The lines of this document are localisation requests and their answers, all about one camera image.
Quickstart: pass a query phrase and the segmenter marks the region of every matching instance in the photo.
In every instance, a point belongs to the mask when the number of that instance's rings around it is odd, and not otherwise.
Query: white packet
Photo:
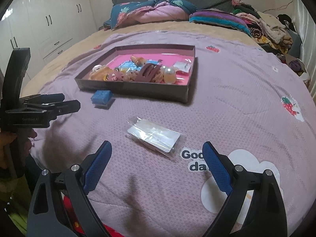
[[[159,151],[168,158],[172,158],[176,150],[184,144],[185,136],[176,131],[167,129],[146,119],[139,117],[128,121],[130,127],[127,135],[139,140],[152,150]]]
[[[174,65],[174,68],[176,68],[176,71],[181,71],[183,73],[187,73],[189,74],[190,72],[190,68],[191,68],[191,63],[189,63],[188,61],[177,61]]]

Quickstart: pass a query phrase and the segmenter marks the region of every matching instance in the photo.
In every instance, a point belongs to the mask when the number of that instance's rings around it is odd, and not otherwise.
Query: blue sponge
[[[202,153],[217,186],[222,192],[229,195],[233,190],[230,183],[230,174],[207,142],[203,144]]]
[[[91,101],[93,104],[103,104],[106,105],[111,98],[113,97],[113,93],[109,90],[98,90],[91,97]]]

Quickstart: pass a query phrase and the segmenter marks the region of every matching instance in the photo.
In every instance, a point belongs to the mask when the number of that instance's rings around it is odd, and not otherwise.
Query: red fabric
[[[68,217],[69,217],[69,220],[72,224],[72,227],[74,228],[74,230],[78,233],[82,233],[84,234],[78,220],[77,220],[77,217],[75,215],[75,212],[72,208],[72,205],[71,205],[71,202],[70,202],[70,199],[68,197],[64,197],[64,207],[67,211],[67,214],[68,214]],[[114,229],[106,226],[105,224],[103,224],[105,229],[109,232],[109,234],[111,235],[111,237],[124,237],[123,235],[119,234],[118,232],[116,232]]]

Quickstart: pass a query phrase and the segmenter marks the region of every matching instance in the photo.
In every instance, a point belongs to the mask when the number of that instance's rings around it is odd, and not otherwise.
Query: screw
[[[236,165],[235,166],[236,171],[241,172],[244,170],[244,168],[241,165]]]
[[[42,175],[47,175],[48,174],[48,169],[44,169],[43,171],[42,171]]]
[[[79,165],[73,165],[73,166],[71,167],[71,170],[72,170],[72,171],[77,171],[79,168],[80,168]]]
[[[271,171],[270,169],[267,169],[267,170],[265,171],[265,173],[266,173],[268,176],[272,176],[272,175],[273,175],[273,173],[272,173],[272,171]]]

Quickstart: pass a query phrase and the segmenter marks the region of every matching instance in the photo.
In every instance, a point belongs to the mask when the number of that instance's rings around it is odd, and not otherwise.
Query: striped pillow
[[[197,11],[190,15],[190,22],[232,28],[252,37],[249,28],[241,18],[217,9]]]

